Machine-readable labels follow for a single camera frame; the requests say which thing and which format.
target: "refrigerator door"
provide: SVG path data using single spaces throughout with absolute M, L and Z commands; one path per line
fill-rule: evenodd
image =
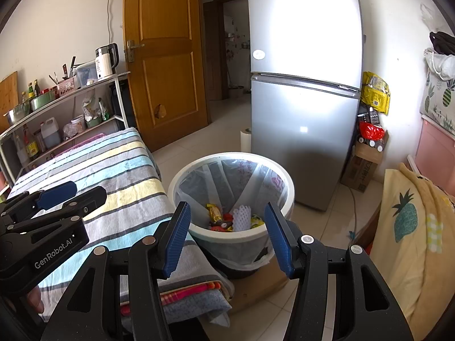
M 248 0 L 251 71 L 360 88 L 359 0 Z
M 359 94 L 253 76 L 251 152 L 283 166 L 295 200 L 326 210 L 348 155 Z

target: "kettle handle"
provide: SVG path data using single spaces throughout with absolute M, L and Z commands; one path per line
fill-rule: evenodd
M 118 62 L 119 62 L 119 56 L 118 56 L 118 47 L 116 43 L 110 43 L 107 46 L 108 51 L 111 51 L 111 59 L 114 59 L 112 64 L 112 69 L 117 67 Z

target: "red plastic bag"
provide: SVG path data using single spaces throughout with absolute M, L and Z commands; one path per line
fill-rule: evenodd
M 359 122 L 360 134 L 364 139 L 378 141 L 385 135 L 385 130 L 367 122 Z

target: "white oval sticker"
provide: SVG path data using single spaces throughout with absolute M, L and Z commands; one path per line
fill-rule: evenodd
M 253 57 L 256 60 L 262 60 L 262 59 L 265 58 L 265 52 L 263 52 L 262 50 L 254 50 L 253 51 Z

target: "yellow cloth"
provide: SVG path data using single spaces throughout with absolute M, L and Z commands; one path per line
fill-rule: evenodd
M 399 217 L 400 194 L 403 198 L 407 192 L 413 194 L 413 208 Z M 414 208 L 417 222 L 410 218 Z M 386 171 L 370 257 L 400 304 L 415 341 L 433 329 L 455 292 L 454 212 L 447 194 L 404 164 L 399 171 Z

